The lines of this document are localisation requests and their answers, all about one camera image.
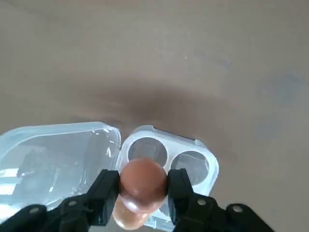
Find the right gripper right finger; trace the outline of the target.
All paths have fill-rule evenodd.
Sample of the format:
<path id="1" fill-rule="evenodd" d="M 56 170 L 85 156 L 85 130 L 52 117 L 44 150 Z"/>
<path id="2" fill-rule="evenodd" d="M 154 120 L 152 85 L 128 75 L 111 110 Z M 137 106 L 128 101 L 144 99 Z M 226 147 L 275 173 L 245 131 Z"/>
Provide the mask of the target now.
<path id="1" fill-rule="evenodd" d="M 186 169 L 167 176 L 168 207 L 174 232 L 273 232 L 249 206 L 233 203 L 222 209 L 209 196 L 193 191 Z"/>

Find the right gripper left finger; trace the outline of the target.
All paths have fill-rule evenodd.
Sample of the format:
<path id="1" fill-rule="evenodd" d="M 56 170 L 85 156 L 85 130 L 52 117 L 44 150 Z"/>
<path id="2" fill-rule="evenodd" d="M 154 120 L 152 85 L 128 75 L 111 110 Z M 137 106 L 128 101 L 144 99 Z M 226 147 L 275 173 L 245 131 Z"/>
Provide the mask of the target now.
<path id="1" fill-rule="evenodd" d="M 106 226 L 119 194 L 118 171 L 102 170 L 87 193 L 68 197 L 53 210 L 28 205 L 1 223 L 2 232 L 87 232 Z"/>

